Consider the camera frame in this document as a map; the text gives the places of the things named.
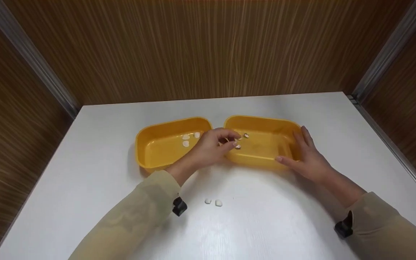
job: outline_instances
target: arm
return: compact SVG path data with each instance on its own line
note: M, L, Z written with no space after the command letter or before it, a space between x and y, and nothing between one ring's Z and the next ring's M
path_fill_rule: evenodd
M348 211L345 224L373 259L416 259L416 226L376 194L367 193L332 168L317 151L308 130L302 127L302 132L294 133L302 160L276 160L333 194Z
M196 170L221 160L236 146L234 138L240 135L222 128L204 133L190 152L166 171L152 173L113 207L83 238L69 260L125 259L172 212L173 200L185 181Z

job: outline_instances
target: black wristband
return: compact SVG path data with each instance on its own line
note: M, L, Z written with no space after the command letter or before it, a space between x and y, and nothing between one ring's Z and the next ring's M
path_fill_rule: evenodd
M184 213L184 211L187 209L187 204L178 196L173 201L173 213L176 214L178 217Z
M352 211L350 211L343 221L340 221L335 225L335 231L341 239L345 239L353 234L352 225Z

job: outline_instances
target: finger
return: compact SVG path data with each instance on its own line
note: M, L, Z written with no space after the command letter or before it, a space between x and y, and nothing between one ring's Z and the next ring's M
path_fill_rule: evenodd
M218 150L223 155L225 155L228 151L234 149L236 147L236 145L237 145L237 142L236 141L234 141L234 142L227 142L227 143L221 145L220 147L218 147Z
M302 161L295 161L291 158L284 157L284 156L277 156L276 161L298 172L302 167Z
M305 126L301 127L301 131L303 132L304 141L306 141L307 145L312 148L316 148L316 145L314 144L314 140L311 137L311 134L307 130Z
M300 133L293 131L293 136L301 151L305 150L308 147L306 142L303 139L303 136Z
M241 135L239 133L230 129L220 127L220 128L214 129L213 131L218 136L218 139L219 138L231 138L233 140L233 139L241 138Z
M226 138L219 138L218 139L218 142L221 143L221 144L225 144L225 143L227 143L229 141Z

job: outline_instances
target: person's left hand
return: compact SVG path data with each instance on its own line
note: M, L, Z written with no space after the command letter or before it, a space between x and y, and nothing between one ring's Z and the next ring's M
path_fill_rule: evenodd
M240 137L237 132L225 128L207 131L185 157L192 161L196 169L213 165L235 148L237 145L235 139Z
M192 150L170 165L166 171L182 186L196 170L219 162L228 151L235 148L235 138L240 137L237 132L225 128L207 131Z

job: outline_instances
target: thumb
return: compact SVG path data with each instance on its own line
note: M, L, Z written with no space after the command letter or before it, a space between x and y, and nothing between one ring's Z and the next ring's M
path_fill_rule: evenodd
M288 157L277 156L276 161L279 162L280 164L283 164L287 167L292 168L293 170L298 170L299 168L299 162Z
M230 141L230 142L227 142L227 143L225 143L225 144L221 145L220 147L218 147L218 149L219 149L219 150L221 151L221 153L224 155L224 154L226 154L228 151L230 151L230 150L234 149L234 148L236 147L236 145L237 145L237 142L236 142L236 141Z

